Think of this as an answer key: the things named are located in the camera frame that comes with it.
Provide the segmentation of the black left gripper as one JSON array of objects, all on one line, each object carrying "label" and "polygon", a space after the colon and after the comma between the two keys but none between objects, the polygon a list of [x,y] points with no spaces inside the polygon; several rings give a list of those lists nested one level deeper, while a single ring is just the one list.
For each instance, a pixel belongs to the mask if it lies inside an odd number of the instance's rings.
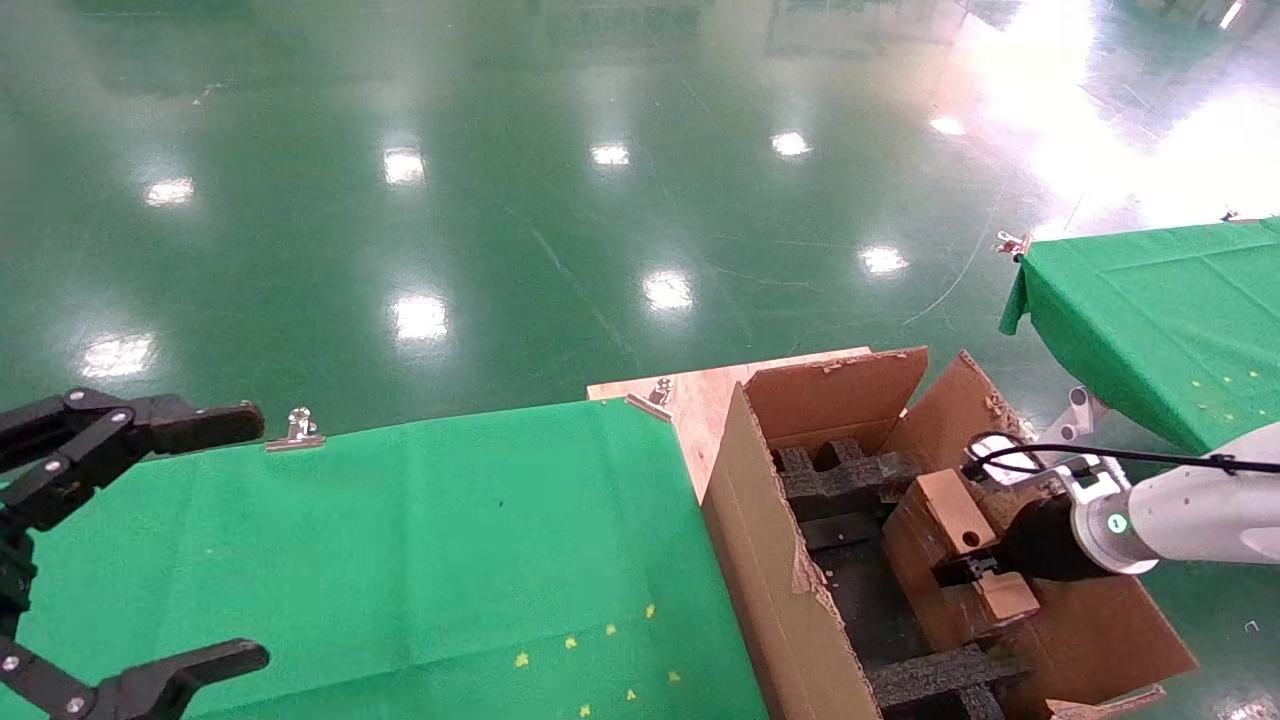
[{"label": "black left gripper", "polygon": [[[150,455],[182,455],[260,439],[260,409],[241,401],[195,407],[178,395],[118,398],[73,388],[5,411],[1,635],[13,639],[31,601],[31,536],[49,532]],[[14,641],[1,643],[1,680],[50,719],[180,719],[205,687],[270,664],[255,641],[227,641],[128,667],[87,685]]]}]

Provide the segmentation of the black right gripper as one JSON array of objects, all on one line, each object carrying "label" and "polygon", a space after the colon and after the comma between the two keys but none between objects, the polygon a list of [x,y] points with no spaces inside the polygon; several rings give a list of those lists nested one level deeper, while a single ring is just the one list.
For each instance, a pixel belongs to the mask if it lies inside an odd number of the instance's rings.
[{"label": "black right gripper", "polygon": [[1010,571],[1047,582],[1093,577],[1093,561],[1079,546],[1069,495],[1025,503],[1009,523],[997,553],[964,553],[932,568],[937,584],[969,585]]}]

